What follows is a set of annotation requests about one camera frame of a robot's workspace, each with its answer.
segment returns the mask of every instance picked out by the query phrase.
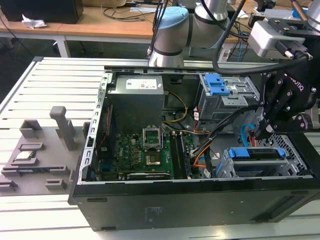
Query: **blue cable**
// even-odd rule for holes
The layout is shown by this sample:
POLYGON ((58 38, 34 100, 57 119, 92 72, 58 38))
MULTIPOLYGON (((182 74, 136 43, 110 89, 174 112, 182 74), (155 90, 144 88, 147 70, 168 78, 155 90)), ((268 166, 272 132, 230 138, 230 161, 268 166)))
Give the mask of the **blue cable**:
POLYGON ((245 147, 249 147, 248 141, 247 141, 247 139, 246 139, 246 134, 245 134, 245 128, 246 128, 246 127, 250 127, 250 128, 252 128, 252 129, 255 129, 255 126, 252 125, 252 124, 244 124, 244 125, 242 125, 242 127, 241 127, 241 129, 240 129, 240 135, 241 135, 241 140, 242 140, 242 142, 243 142, 243 145, 244 145, 245 147))
POLYGON ((238 56, 238 60, 237 62, 239 62, 240 60, 240 56, 241 56, 241 52, 242 52, 242 43, 243 43, 243 40, 241 39, 241 44, 240 44, 240 53, 239 53, 239 56, 238 56))

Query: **table leg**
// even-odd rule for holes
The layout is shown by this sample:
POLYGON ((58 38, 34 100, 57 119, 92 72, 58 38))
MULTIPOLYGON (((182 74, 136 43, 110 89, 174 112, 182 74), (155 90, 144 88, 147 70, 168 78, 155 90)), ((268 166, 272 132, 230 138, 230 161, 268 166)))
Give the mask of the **table leg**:
POLYGON ((103 42, 99 42, 99 53, 100 54, 104 53, 104 43, 103 42))
POLYGON ((60 56, 62 58, 70 58, 70 52, 66 40, 57 40, 60 56))
POLYGON ((195 49, 193 47, 189 47, 189 57, 194 56, 195 49))
POLYGON ((11 42, 11 37, 4 37, 4 38, 1 38, 4 45, 8 48, 8 49, 13 49, 14 46, 12 45, 12 42, 11 42))
POLYGON ((228 60, 231 49, 233 49, 234 46, 235 46, 234 43, 224 43, 222 45, 218 61, 219 62, 226 62, 228 60))

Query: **power supply label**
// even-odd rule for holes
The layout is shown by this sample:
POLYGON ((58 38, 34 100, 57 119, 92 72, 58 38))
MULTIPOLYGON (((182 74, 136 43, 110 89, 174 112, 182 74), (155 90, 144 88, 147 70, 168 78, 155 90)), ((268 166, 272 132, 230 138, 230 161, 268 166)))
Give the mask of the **power supply label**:
POLYGON ((156 79, 128 79, 125 84, 126 89, 140 89, 140 90, 156 90, 157 80, 156 79))

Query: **floor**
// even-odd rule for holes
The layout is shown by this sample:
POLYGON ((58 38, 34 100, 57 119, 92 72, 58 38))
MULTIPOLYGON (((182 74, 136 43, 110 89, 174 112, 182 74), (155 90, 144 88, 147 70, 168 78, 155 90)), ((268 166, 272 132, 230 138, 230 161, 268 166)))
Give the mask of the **floor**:
MULTIPOLYGON (((0 102, 6 97, 8 92, 14 86, 16 81, 25 71, 34 56, 42 57, 60 57, 57 51, 54 51, 52 40, 21 39, 23 45, 32 53, 29 54, 16 39, 11 40, 13 49, 7 49, 0 38, 0 102)), ((115 59, 145 59, 148 44, 136 43, 103 43, 104 52, 99 53, 100 45, 97 42, 84 42, 86 53, 83 53, 80 42, 68 42, 71 57, 73 58, 115 58, 115 59)), ((211 61, 214 49, 197 48, 193 57, 189 57, 189 49, 183 50, 185 60, 211 61)), ((229 61, 237 62, 237 56, 231 56, 229 61)), ((255 53, 249 49, 242 62, 261 62, 255 53)))

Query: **motherboard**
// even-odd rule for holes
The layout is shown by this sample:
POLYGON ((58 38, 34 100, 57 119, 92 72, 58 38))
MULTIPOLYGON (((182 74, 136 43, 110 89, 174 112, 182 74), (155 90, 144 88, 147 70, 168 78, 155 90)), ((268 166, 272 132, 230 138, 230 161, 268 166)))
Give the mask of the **motherboard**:
POLYGON ((191 174, 193 148, 191 134, 163 132, 158 138, 158 128, 117 134, 113 159, 101 159, 96 174, 102 181, 184 179, 191 174))

